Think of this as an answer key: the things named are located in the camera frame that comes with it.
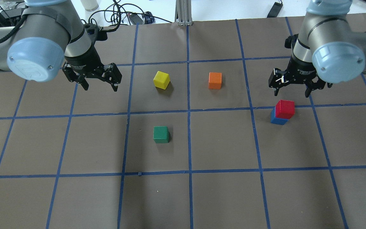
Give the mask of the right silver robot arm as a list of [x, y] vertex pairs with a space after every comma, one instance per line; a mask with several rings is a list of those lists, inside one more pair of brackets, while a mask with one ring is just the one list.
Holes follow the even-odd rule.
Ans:
[[354, 32], [347, 13], [351, 0], [311, 0], [300, 32], [285, 40], [292, 51], [286, 70], [274, 68], [268, 85], [277, 96], [290, 84], [314, 90], [366, 74], [366, 32]]

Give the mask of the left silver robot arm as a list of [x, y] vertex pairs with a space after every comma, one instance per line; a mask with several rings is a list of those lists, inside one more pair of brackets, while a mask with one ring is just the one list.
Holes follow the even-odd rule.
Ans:
[[19, 22], [0, 27], [0, 72], [47, 82], [62, 70], [84, 90], [86, 79], [99, 79], [117, 91], [121, 72], [115, 63], [103, 64], [95, 48], [113, 31], [83, 23], [70, 0], [26, 0]]

